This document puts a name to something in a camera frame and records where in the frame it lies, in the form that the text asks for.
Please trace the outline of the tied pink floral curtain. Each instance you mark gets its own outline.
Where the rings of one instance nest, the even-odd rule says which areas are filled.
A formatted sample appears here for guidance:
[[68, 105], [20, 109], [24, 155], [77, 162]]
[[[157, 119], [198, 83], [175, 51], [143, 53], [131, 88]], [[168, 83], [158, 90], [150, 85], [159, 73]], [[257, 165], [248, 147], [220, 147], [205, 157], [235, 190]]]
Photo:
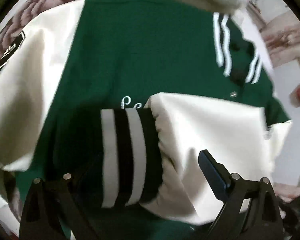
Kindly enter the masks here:
[[273, 67], [300, 58], [300, 21], [292, 11], [285, 12], [261, 29]]

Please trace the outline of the green white varsity jacket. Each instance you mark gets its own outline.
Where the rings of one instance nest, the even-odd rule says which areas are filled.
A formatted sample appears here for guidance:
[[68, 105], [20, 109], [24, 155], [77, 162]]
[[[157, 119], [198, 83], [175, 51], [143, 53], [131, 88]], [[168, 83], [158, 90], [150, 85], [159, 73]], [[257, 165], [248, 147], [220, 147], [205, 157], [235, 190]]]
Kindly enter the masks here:
[[207, 150], [270, 176], [291, 120], [231, 17], [174, 0], [77, 0], [31, 20], [0, 66], [0, 208], [33, 180], [69, 192], [95, 239], [206, 239], [223, 202]]

